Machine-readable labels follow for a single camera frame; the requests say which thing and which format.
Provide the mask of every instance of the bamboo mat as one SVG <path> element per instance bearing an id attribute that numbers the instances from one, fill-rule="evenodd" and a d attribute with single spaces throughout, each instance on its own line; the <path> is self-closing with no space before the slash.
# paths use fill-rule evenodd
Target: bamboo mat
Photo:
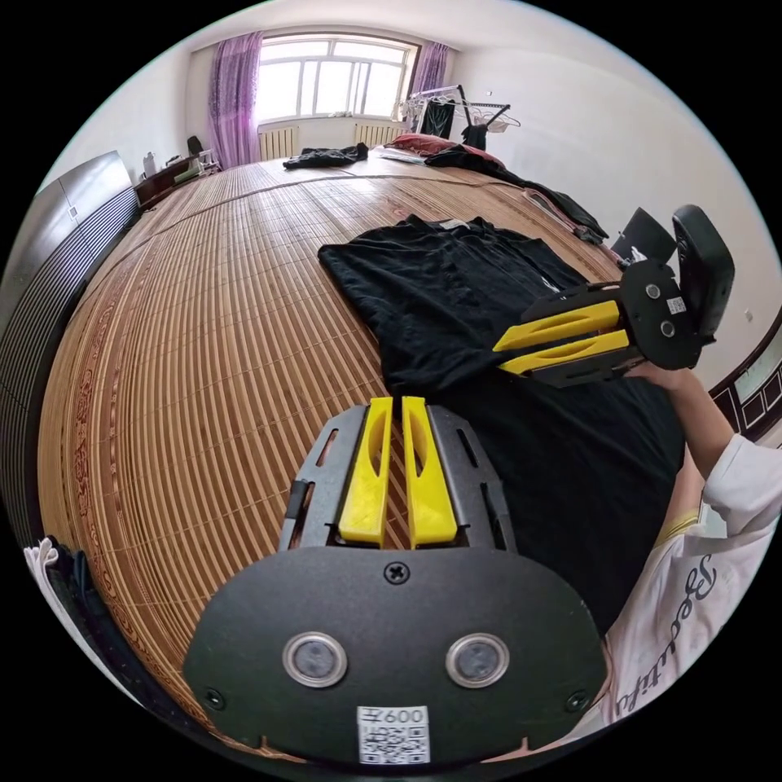
<path id="1" fill-rule="evenodd" d="M 603 249 L 480 174 L 375 158 L 287 172 L 271 161 L 193 183 L 145 214 L 59 347 L 38 457 L 46 533 L 86 552 L 139 658 L 210 730 L 181 675 L 204 606 L 275 550 L 290 482 L 326 421 L 385 395 L 374 339 L 317 251 L 411 213 L 481 216 L 544 239 L 588 279 L 617 277 Z M 398 432 L 395 442 L 387 540 L 399 548 Z"/>

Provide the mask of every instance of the white cloth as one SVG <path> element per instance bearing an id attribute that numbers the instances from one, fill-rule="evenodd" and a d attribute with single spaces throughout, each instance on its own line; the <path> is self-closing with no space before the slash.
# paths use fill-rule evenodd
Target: white cloth
<path id="1" fill-rule="evenodd" d="M 650 555 L 606 635 L 613 675 L 604 697 L 565 741 L 588 736 L 661 695 L 705 651 L 740 603 L 782 512 L 782 450 L 735 435 L 709 476 L 708 503 L 727 526 L 699 525 Z"/>
<path id="2" fill-rule="evenodd" d="M 135 701 L 138 705 L 138 701 L 120 684 L 116 676 L 104 665 L 103 661 L 95 654 L 92 647 L 85 641 L 84 636 L 79 632 L 79 629 L 73 623 L 73 619 L 70 618 L 68 612 L 65 610 L 62 603 L 59 602 L 52 585 L 49 583 L 49 576 L 46 573 L 46 568 L 51 567 L 59 556 L 56 548 L 51 545 L 49 538 L 44 538 L 41 541 L 40 546 L 33 546 L 24 549 L 24 558 L 27 560 L 27 566 L 30 568 L 30 573 L 35 579 L 35 583 L 38 584 L 38 588 L 41 590 L 49 607 L 54 611 L 55 616 L 60 620 L 62 626 L 68 631 L 68 634 L 78 644 L 79 648 L 88 656 L 88 658 L 95 664 L 95 666 L 103 673 L 103 675 L 109 679 L 118 689 L 126 694 L 132 701 Z"/>

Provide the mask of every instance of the black t-shirt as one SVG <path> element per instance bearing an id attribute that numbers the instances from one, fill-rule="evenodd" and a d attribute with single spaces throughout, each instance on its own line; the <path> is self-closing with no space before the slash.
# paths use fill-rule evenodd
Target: black t-shirt
<path id="1" fill-rule="evenodd" d="M 499 370 L 507 356 L 492 351 L 536 299 L 585 279 L 540 239 L 479 217 L 449 226 L 413 215 L 319 259 L 374 332 L 389 393 L 471 424 L 519 552 L 568 581 L 605 633 L 665 518 L 682 429 L 644 380 L 555 389 Z"/>

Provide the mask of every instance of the ceiling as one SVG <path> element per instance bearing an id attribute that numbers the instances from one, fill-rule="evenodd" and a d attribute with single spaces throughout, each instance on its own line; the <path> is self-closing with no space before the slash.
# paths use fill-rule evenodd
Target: ceiling
<path id="1" fill-rule="evenodd" d="M 191 51 L 251 30 L 339 24 L 434 40 L 453 49 L 547 50 L 562 37 L 592 37 L 570 22 L 518 0 L 267 0 L 190 36 Z M 595 44 L 607 46 L 594 38 Z"/>

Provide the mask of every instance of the white bottle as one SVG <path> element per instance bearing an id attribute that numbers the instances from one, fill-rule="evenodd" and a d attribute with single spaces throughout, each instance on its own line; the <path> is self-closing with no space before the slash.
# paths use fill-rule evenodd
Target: white bottle
<path id="1" fill-rule="evenodd" d="M 144 158 L 144 173 L 147 175 L 147 179 L 154 177 L 157 174 L 157 167 L 155 166 L 155 156 L 148 152 Z"/>

